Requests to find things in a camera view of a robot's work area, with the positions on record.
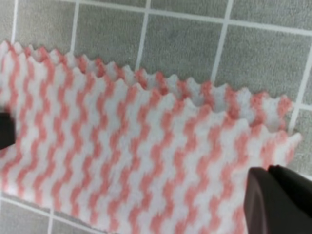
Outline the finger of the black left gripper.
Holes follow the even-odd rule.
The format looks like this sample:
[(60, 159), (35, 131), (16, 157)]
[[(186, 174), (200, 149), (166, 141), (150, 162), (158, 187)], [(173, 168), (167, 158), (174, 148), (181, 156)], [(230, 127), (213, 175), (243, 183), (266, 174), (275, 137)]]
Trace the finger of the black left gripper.
[(0, 149), (16, 143), (16, 122), (9, 112), (0, 113)]

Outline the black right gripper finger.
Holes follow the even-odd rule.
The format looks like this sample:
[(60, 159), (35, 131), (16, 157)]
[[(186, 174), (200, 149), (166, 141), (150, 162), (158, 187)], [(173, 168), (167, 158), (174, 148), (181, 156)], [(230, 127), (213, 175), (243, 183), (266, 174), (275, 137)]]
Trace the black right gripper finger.
[(250, 234), (310, 234), (311, 180), (280, 165), (250, 168), (244, 215)]

